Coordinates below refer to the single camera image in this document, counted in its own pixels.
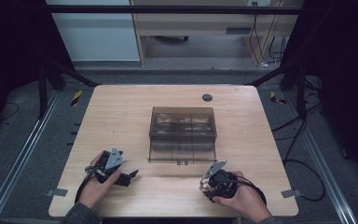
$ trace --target floor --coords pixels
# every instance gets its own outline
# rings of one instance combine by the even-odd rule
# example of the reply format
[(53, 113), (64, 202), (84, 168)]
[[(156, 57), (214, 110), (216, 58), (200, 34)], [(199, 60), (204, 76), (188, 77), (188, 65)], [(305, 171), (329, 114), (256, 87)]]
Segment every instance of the floor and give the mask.
[[(280, 41), (276, 41), (272, 51), (279, 48)], [(267, 67), (254, 66), (240, 38), (190, 36), (183, 42), (180, 38), (158, 36), (150, 41), (145, 66), (123, 63), (112, 68), (106, 64), (80, 64), (78, 72), (103, 84), (242, 85), (264, 76), (274, 68), (272, 62)], [(37, 83), (14, 90), (7, 99), (9, 104), (0, 119), (0, 223), (58, 223), (48, 214), (51, 198), (45, 194), (47, 189), (57, 187), (92, 95), (92, 88), (66, 75), (64, 78), (67, 81), (64, 91), (48, 90), (54, 107), (46, 123), (37, 120)], [(281, 91), (280, 78), (258, 87), (271, 129), (296, 117), (293, 107), (296, 91)], [(70, 106), (79, 90), (83, 91), (79, 102)], [(271, 101), (272, 91), (287, 104)], [(299, 214), (282, 217), (282, 222), (358, 223), (358, 164), (342, 158), (339, 142), (318, 105), (317, 96), (314, 92), (307, 92), (306, 96), (307, 107), (316, 107), (307, 116), (306, 129), (294, 143), (290, 159), (303, 161), (316, 171), (325, 183), (326, 194), (319, 202), (296, 198)], [(300, 122), (294, 122), (274, 132), (282, 157), (299, 125)], [(40, 135), (37, 141), (30, 142), (33, 131)], [(318, 176), (306, 166), (289, 162), (286, 172), (293, 189), (300, 189), (305, 197), (315, 199), (323, 193)], [(5, 185), (8, 180), (15, 184)]]

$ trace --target black panel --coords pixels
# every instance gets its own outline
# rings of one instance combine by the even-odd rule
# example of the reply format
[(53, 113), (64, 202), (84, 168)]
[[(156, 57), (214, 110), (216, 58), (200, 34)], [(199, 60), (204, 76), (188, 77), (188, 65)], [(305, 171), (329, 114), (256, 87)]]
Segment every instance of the black panel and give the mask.
[[(291, 50), (285, 54), (286, 60), (307, 37), (304, 30), (311, 28), (308, 22), (299, 21), (288, 43)], [(304, 55), (301, 65), (306, 75), (322, 80), (326, 116), (342, 147), (350, 158), (358, 160), (358, 1), (336, 1)]]
[[(13, 89), (37, 80), (42, 62), (54, 60), (75, 70), (50, 13), (23, 12), (19, 6), (24, 4), (0, 1), (0, 112)], [(45, 66), (45, 72), (56, 89), (63, 87), (59, 71)]]

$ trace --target black cable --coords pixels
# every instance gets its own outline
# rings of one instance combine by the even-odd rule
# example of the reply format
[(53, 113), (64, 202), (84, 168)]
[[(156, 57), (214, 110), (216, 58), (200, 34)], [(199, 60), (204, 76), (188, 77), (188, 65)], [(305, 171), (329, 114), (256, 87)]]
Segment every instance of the black cable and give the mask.
[(252, 86), (259, 86), (265, 81), (268, 81), (269, 79), (276, 77), (277, 75), (281, 73), (285, 73), (290, 70), (293, 66), (297, 66), (299, 63), (302, 62), (303, 56), (307, 53), (307, 50), (309, 48), (309, 45), (314, 41), (314, 36), (319, 31), (319, 27), (324, 23), (325, 19), (329, 15), (330, 11), (334, 8), (334, 5), (336, 4), (338, 0), (331, 0), (327, 2), (332, 2), (331, 6), (327, 9), (326, 13), (323, 14), (323, 17), (318, 21), (318, 23), (312, 28), (310, 33), (304, 38), (302, 43), (299, 45), (299, 47), (295, 50), (293, 55), (287, 60), (287, 62), (284, 65), (281, 65), (279, 68), (279, 72), (270, 72), (264, 77), (259, 78), (256, 81), (253, 81), (248, 84), (244, 85), (252, 85)]
[(15, 110), (13, 113), (11, 113), (9, 116), (4, 117), (4, 118), (0, 118), (0, 120), (9, 119), (9, 118), (13, 117), (15, 114), (17, 114), (17, 112), (19, 112), (19, 110), (20, 110), (20, 106), (19, 106), (18, 104), (16, 104), (16, 103), (7, 103), (7, 105), (15, 105), (17, 108), (16, 108), (16, 110)]
[(325, 195), (325, 185), (324, 185), (324, 182), (322, 180), (322, 178), (317, 174), (317, 172), (315, 170), (313, 170), (310, 166), (308, 166), (306, 163), (302, 162), (302, 161), (298, 161), (298, 160), (292, 160), (292, 159), (288, 159), (289, 155), (290, 155), (290, 152), (292, 151), (293, 149), (293, 145), (295, 144), (297, 138), (299, 137), (299, 135), (302, 133), (302, 130), (305, 129), (305, 125), (306, 125), (307, 121), (306, 120), (303, 120), (303, 122), (301, 123), (300, 125), (300, 128), (298, 129), (297, 133), (296, 133), (296, 136), (295, 138), (293, 139), (289, 149), (287, 150), (286, 152), (286, 155), (284, 156), (284, 159), (282, 160), (282, 163), (283, 163), (283, 166), (285, 167), (286, 166), (286, 163), (287, 162), (297, 162), (299, 164), (302, 164), (304, 165), (305, 167), (307, 167), (309, 170), (311, 170), (320, 180), (321, 184), (322, 184), (322, 188), (323, 188), (323, 191), (322, 191), (322, 194), (320, 197), (316, 198), (316, 199), (312, 199), (312, 198), (309, 198), (309, 197), (306, 197), (304, 195), (301, 195), (301, 198), (307, 200), (307, 201), (310, 201), (310, 202), (319, 202), (320, 200), (322, 200), (324, 198), (324, 195)]
[(280, 140), (287, 140), (287, 139), (293, 139), (296, 136), (291, 136), (291, 137), (284, 137), (284, 138), (274, 138), (275, 141), (280, 141)]
[(315, 97), (317, 97), (319, 99), (319, 94), (316, 93), (316, 92), (313, 92), (313, 93), (309, 94), (304, 100), (307, 101), (311, 96), (315, 96)]
[[(313, 105), (312, 107), (310, 107), (309, 109), (307, 109), (307, 112), (310, 112), (312, 109), (314, 109), (315, 107), (317, 107), (317, 106), (319, 106), (319, 105), (320, 105), (320, 104)], [(271, 131), (272, 131), (272, 132), (279, 131), (280, 129), (285, 128), (285, 127), (291, 125), (292, 123), (294, 123), (294, 122), (295, 122), (296, 120), (298, 120), (298, 119), (301, 119), (301, 117), (298, 116), (298, 117), (296, 117), (296, 118), (294, 118), (294, 119), (291, 119), (291, 120), (287, 121), (286, 123), (284, 123), (283, 125), (281, 125), (281, 126), (279, 126), (279, 127), (277, 127), (277, 128), (271, 129)]]
[(80, 199), (80, 195), (81, 195), (81, 192), (83, 191), (83, 189), (86, 187), (86, 185), (89, 183), (89, 181), (92, 179), (92, 178), (95, 178), (96, 177), (96, 175), (93, 175), (94, 174), (94, 172), (96, 171), (96, 168), (95, 167), (93, 167), (93, 166), (88, 166), (88, 167), (86, 167), (86, 173), (88, 173), (87, 174), (87, 176), (86, 176), (86, 178), (84, 178), (84, 180), (83, 180), (83, 182), (81, 183), (81, 185), (79, 186), (79, 188), (77, 189), (77, 193), (76, 193), (76, 196), (75, 196), (75, 203), (77, 203), (78, 201), (79, 201), (79, 199)]
[(300, 128), (298, 129), (298, 131), (297, 131), (297, 133), (296, 133), (295, 138), (293, 139), (292, 143), (290, 144), (289, 149), (288, 149), (287, 152), (286, 152), (286, 155), (284, 156), (284, 159), (283, 159), (283, 161), (282, 161), (282, 162), (283, 162), (283, 166), (285, 165), (285, 161), (287, 160), (287, 158), (289, 157), (290, 152), (291, 152), (292, 149), (293, 149), (293, 145), (295, 144), (297, 138), (300, 136), (301, 130), (302, 130), (303, 128), (305, 128), (305, 124), (306, 124), (306, 123), (307, 123), (306, 120), (303, 120), (303, 121), (302, 121), (302, 123), (301, 123), (301, 125), (300, 125)]
[(296, 163), (299, 163), (301, 165), (304, 165), (305, 167), (307, 167), (311, 172), (313, 172), (316, 177), (318, 177), (319, 181), (321, 182), (321, 185), (322, 185), (322, 194), (321, 196), (319, 196), (318, 198), (316, 199), (312, 199), (310, 197), (306, 197), (304, 195), (301, 195), (300, 197), (307, 200), (307, 201), (310, 201), (310, 202), (313, 202), (313, 203), (317, 203), (319, 201), (321, 201), (323, 198), (324, 198), (324, 195), (326, 193), (326, 186), (324, 185), (324, 181), (322, 180), (321, 176), (314, 170), (312, 169), (310, 166), (308, 166), (305, 162), (303, 161), (298, 161), (298, 160), (292, 160), (292, 159), (288, 159), (286, 160), (285, 162), (296, 162)]
[(307, 78), (305, 77), (305, 86), (307, 89), (311, 89), (313, 91), (320, 91), (321, 87), (319, 87), (318, 85), (316, 85), (315, 83), (307, 80)]
[[(272, 41), (271, 41), (271, 44), (269, 45), (269, 48), (268, 48), (268, 54), (269, 54), (269, 57), (272, 58), (272, 59), (275, 59), (275, 60), (281, 60), (283, 58), (283, 54), (284, 54), (284, 51), (282, 49), (282, 44), (283, 44), (283, 40), (285, 39), (285, 37), (282, 38), (282, 43), (281, 43), (281, 51), (274, 51), (272, 52), (271, 49), (272, 49), (272, 45), (274, 44), (275, 42), (275, 36), (272, 37)], [(274, 57), (272, 56), (272, 54), (281, 54), (281, 57)]]
[(251, 187), (252, 189), (254, 189), (258, 195), (260, 196), (261, 200), (264, 202), (265, 205), (267, 205), (267, 198), (266, 198), (266, 195), (264, 195), (264, 192), (256, 187), (254, 185), (254, 183), (252, 183), (250, 180), (246, 179), (245, 177), (242, 177), (242, 176), (235, 176), (236, 178), (241, 178), (245, 181), (240, 181), (240, 180), (223, 180), (223, 181), (217, 181), (217, 183), (221, 183), (221, 184), (224, 184), (224, 183), (237, 183), (237, 184), (243, 184), (243, 185), (246, 185), (246, 186), (249, 186)]
[(283, 43), (284, 43), (284, 38), (282, 37), (282, 42), (281, 42), (281, 58), (283, 58), (283, 54), (282, 54), (282, 51), (283, 51)]
[(253, 45), (252, 45), (252, 35), (253, 35), (253, 32), (255, 32), (255, 37), (256, 37), (256, 40), (257, 40), (258, 48), (259, 48), (259, 50), (260, 50), (260, 56), (261, 56), (261, 58), (262, 58), (266, 63), (274, 63), (274, 62), (271, 62), (271, 61), (266, 60), (266, 59), (264, 58), (264, 56), (263, 56), (263, 52), (262, 52), (262, 50), (261, 50), (260, 40), (259, 40), (259, 38), (258, 38), (257, 30), (255, 29), (255, 23), (256, 23), (256, 21), (257, 21), (257, 14), (255, 14), (254, 25), (253, 25), (253, 29), (252, 29), (252, 32), (251, 32), (251, 35), (250, 35), (250, 38), (249, 38), (249, 43), (250, 43), (250, 45), (251, 45), (252, 52), (253, 52), (254, 55), (255, 55), (255, 50), (254, 50)]
[(283, 48), (281, 49), (281, 58), (283, 58), (283, 54), (286, 51), (286, 36), (282, 38), (282, 42), (283, 42), (282, 44)]

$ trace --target hand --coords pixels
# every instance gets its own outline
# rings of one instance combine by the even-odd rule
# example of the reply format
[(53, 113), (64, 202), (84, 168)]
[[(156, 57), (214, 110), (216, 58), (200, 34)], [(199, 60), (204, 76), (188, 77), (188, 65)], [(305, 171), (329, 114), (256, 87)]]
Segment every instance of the hand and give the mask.
[[(241, 171), (232, 172), (232, 174), (243, 177), (243, 173)], [(216, 196), (213, 197), (213, 201), (233, 209), (234, 211), (240, 213), (241, 216), (255, 223), (260, 223), (264, 219), (272, 217), (272, 214), (267, 209), (263, 200), (261, 200), (257, 191), (240, 183), (237, 186), (237, 192), (234, 197), (226, 199)]]
[[(103, 153), (100, 152), (94, 160), (91, 161), (90, 165), (94, 166), (97, 163), (98, 159), (100, 159)], [(101, 201), (103, 196), (107, 193), (110, 186), (112, 186), (120, 176), (120, 171), (116, 170), (112, 173), (109, 178), (104, 183), (100, 183), (97, 178), (92, 178), (89, 183), (83, 188), (81, 195), (79, 197), (79, 202), (86, 205), (89, 209), (94, 209), (98, 203)]]

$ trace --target transparent plastic box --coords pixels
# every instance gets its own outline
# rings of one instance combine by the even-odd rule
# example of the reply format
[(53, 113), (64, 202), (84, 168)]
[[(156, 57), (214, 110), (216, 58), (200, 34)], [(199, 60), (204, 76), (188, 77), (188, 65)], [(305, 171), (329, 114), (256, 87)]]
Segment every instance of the transparent plastic box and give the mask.
[(189, 164), (216, 161), (211, 107), (153, 107), (150, 162)]

